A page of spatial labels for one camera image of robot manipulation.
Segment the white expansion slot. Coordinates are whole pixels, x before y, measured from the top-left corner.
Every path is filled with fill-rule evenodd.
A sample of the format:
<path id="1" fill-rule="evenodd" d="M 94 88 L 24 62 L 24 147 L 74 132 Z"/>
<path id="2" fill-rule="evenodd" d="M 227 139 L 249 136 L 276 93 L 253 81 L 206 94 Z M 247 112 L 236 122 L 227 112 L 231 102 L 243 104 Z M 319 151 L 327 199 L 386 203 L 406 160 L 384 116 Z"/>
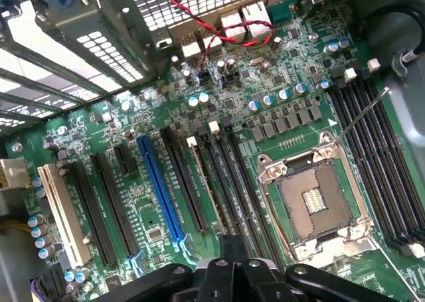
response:
<path id="1" fill-rule="evenodd" d="M 82 267 L 92 257 L 87 245 L 83 243 L 84 235 L 66 183 L 53 164 L 40 166 L 37 171 L 70 266 L 71 268 Z"/>

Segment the long black expansion slot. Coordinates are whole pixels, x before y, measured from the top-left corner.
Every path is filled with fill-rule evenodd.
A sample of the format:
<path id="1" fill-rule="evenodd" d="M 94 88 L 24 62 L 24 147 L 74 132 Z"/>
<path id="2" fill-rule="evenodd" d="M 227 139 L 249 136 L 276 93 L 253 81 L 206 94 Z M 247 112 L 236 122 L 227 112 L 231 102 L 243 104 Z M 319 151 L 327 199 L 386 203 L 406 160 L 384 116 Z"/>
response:
<path id="1" fill-rule="evenodd" d="M 187 203 L 195 230 L 197 232 L 205 232 L 207 229 L 206 218 L 201 209 L 192 179 L 185 164 L 183 153 L 170 127 L 164 127 L 159 132 L 173 166 L 181 192 Z"/>
<path id="2" fill-rule="evenodd" d="M 114 246 L 83 162 L 71 163 L 70 172 L 102 263 L 106 266 L 115 265 L 117 256 Z"/>
<path id="3" fill-rule="evenodd" d="M 112 218 L 118 229 L 124 252 L 128 258 L 132 258 L 139 253 L 139 246 L 129 222 L 126 208 L 117 188 L 115 178 L 109 166 L 108 159 L 104 153 L 96 153 L 90 156 L 90 160 L 95 168 L 97 176 L 101 180 L 102 190 L 110 206 Z"/>

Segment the white power connector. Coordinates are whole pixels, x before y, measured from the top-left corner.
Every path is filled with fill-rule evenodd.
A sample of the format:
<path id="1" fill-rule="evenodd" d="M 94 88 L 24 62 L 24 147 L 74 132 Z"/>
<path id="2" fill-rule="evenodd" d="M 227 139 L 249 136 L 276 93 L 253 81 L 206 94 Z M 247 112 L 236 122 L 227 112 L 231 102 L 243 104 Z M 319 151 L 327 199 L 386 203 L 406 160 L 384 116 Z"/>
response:
<path id="1" fill-rule="evenodd" d="M 30 186 L 31 178 L 22 159 L 0 159 L 0 190 Z"/>

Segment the green Dell motherboard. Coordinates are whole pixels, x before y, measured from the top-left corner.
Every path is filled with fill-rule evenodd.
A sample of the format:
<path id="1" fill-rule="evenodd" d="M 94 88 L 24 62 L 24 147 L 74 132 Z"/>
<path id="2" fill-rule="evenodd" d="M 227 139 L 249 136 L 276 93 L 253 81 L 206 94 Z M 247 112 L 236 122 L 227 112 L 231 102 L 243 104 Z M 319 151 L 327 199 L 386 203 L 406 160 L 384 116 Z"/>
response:
<path id="1" fill-rule="evenodd" d="M 372 77 L 381 68 L 364 44 L 352 37 L 347 24 L 351 12 L 345 0 L 336 0 L 324 14 L 308 22 L 293 19 L 282 25 L 276 50 L 242 52 L 226 50 L 213 56 L 213 76 L 229 64 L 237 75 L 227 88 L 210 83 L 202 86 L 193 80 L 189 70 L 170 68 L 164 80 L 138 94 L 124 92 L 112 101 L 99 103 L 91 112 L 78 112 L 66 121 L 50 123 L 46 130 L 36 130 L 23 142 L 22 158 L 33 173 L 46 164 L 55 165 L 64 179 L 76 211 L 83 243 L 90 250 L 91 260 L 82 267 L 71 268 L 56 227 L 42 181 L 34 192 L 27 193 L 31 211 L 30 224 L 35 229 L 35 248 L 45 268 L 42 275 L 31 279 L 31 302 L 93 302 L 127 283 L 137 280 L 168 264 L 194 267 L 204 258 L 218 252 L 222 234 L 216 225 L 212 204 L 191 153 L 195 142 L 191 122 L 199 119 L 211 135 L 224 166 L 210 121 L 232 121 L 236 142 L 249 177 L 267 220 L 283 268 L 296 264 L 282 245 L 266 208 L 265 196 L 258 182 L 258 156 L 266 154 L 280 160 L 317 146 L 319 134 L 329 132 L 334 139 L 343 131 L 328 90 L 331 73 L 341 68 L 346 81 L 365 75 Z M 195 230 L 187 203 L 181 192 L 160 130 L 170 127 L 180 147 L 205 215 L 205 232 Z M 136 139 L 148 135 L 155 149 L 167 189 L 185 237 L 173 242 L 153 186 L 147 174 Z M 124 175 L 114 154 L 114 146 L 128 146 L 137 164 L 137 172 Z M 354 157 L 346 143 L 344 148 L 351 169 L 359 184 L 368 214 L 373 221 L 373 239 L 388 254 L 398 271 L 425 302 L 425 246 L 408 246 L 406 255 L 389 248 L 375 220 Z M 110 206 L 102 190 L 90 156 L 104 153 L 126 208 L 136 237 L 139 253 L 128 258 L 124 252 Z M 115 265 L 102 263 L 82 203 L 76 191 L 70 165 L 82 161 L 108 234 L 117 256 Z M 224 167 L 226 178 L 229 176 Z M 234 190 L 230 184 L 233 199 Z M 414 298 L 376 249 L 359 257 L 342 258 L 321 267 L 325 271 L 388 295 L 402 302 Z"/>

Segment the CPU socket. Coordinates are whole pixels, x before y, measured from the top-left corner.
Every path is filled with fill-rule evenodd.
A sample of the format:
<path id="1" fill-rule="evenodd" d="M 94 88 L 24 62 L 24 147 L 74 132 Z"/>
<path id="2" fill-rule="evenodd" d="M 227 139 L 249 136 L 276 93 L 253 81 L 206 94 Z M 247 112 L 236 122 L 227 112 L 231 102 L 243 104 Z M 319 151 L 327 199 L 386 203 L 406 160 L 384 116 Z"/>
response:
<path id="1" fill-rule="evenodd" d="M 293 262 L 317 268 L 376 250 L 333 258 L 317 254 L 301 261 L 294 255 L 295 245 L 335 234 L 338 229 L 358 224 L 373 228 L 346 152 L 334 140 L 323 131 L 310 150 L 280 160 L 261 154 L 257 162 L 258 182 L 282 245 Z"/>

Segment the metal socket cover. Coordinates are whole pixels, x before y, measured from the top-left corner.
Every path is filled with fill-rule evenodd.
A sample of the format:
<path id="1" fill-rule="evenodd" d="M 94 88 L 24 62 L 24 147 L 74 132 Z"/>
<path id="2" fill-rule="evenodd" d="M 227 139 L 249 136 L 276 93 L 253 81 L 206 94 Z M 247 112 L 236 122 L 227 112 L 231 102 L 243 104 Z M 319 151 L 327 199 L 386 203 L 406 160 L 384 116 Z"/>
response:
<path id="1" fill-rule="evenodd" d="M 335 234 L 329 234 L 321 239 L 308 240 L 304 244 L 294 246 L 294 255 L 301 261 L 317 254 L 326 256 L 354 256 L 367 250 L 374 250 L 371 244 L 373 228 L 369 224 L 358 224 L 338 229 Z"/>

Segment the short black expansion slot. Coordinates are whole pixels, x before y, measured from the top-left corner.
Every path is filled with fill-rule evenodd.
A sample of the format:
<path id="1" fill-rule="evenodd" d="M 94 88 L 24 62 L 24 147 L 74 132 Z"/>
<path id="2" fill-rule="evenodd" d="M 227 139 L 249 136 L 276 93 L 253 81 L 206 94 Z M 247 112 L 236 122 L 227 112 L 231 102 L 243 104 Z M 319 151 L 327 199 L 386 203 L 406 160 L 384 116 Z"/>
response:
<path id="1" fill-rule="evenodd" d="M 124 175 L 132 175 L 137 172 L 137 164 L 127 145 L 122 143 L 114 146 L 114 154 Z"/>

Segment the thin metal locking lever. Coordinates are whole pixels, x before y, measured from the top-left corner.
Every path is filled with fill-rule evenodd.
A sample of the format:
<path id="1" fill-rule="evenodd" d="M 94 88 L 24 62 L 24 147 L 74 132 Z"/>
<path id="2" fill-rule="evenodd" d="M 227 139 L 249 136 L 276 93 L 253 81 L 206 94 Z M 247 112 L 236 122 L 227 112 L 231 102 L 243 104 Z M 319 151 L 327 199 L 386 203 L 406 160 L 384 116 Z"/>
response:
<path id="1" fill-rule="evenodd" d="M 409 292 L 411 293 L 411 295 L 414 298 L 414 302 L 421 302 L 421 300 L 420 300 L 419 296 L 417 295 L 417 293 L 415 292 L 415 290 L 410 286 L 410 284 L 407 282 L 407 280 L 405 280 L 405 278 L 402 276 L 402 274 L 398 271 L 395 264 L 389 258 L 388 254 L 383 250 L 382 246 L 376 240 L 373 240 L 373 244 L 381 252 L 381 254 L 384 256 L 384 258 L 388 262 L 389 266 L 394 270 L 394 272 L 397 274 L 397 276 L 400 278 L 400 280 L 403 282 L 403 284 L 409 290 Z"/>
<path id="2" fill-rule="evenodd" d="M 348 134 L 354 126 L 367 114 L 369 113 L 388 93 L 390 92 L 390 88 L 385 86 L 383 90 L 376 96 L 376 98 L 369 103 L 361 112 L 349 123 L 345 129 L 335 138 L 334 144 L 340 144 L 343 138 Z"/>

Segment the blue expansion slot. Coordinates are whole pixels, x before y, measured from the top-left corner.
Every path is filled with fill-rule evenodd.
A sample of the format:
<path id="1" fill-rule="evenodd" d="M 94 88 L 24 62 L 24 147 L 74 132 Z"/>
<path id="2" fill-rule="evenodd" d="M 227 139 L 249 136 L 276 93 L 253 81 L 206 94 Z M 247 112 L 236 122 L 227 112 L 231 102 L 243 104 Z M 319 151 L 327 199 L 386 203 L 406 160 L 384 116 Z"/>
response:
<path id="1" fill-rule="evenodd" d="M 139 152 L 145 163 L 147 174 L 153 186 L 154 193 L 163 213 L 171 239 L 177 243 L 184 239 L 185 234 L 181 228 L 173 200 L 167 189 L 164 175 L 161 171 L 155 149 L 148 135 L 141 135 L 136 139 Z"/>

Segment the open grey PC case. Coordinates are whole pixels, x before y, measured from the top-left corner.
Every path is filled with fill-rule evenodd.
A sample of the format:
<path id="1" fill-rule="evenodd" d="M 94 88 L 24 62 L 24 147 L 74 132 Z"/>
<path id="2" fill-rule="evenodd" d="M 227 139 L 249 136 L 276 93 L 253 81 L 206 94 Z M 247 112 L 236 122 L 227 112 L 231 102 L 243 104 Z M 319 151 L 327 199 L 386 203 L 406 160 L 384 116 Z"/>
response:
<path id="1" fill-rule="evenodd" d="M 263 1 L 270 24 L 245 21 L 242 8 Z M 284 22 L 278 7 L 287 0 L 72 0 L 59 9 L 43 0 L 0 0 L 0 157 L 6 142 L 26 129 L 95 102 L 109 101 L 163 77 L 172 58 L 202 86 L 227 88 L 236 69 L 225 65 L 213 76 L 213 56 L 202 36 L 222 41 L 220 52 L 263 50 L 275 43 Z M 326 0 L 295 0 L 295 13 L 307 19 Z M 413 39 L 413 28 L 390 21 L 384 5 L 412 5 L 425 12 L 425 0 L 351 0 L 354 9 L 375 23 L 369 33 L 373 51 L 389 59 Z M 249 25 L 262 23 L 270 33 L 253 40 Z M 196 40 L 200 58 L 186 59 L 184 41 Z"/>

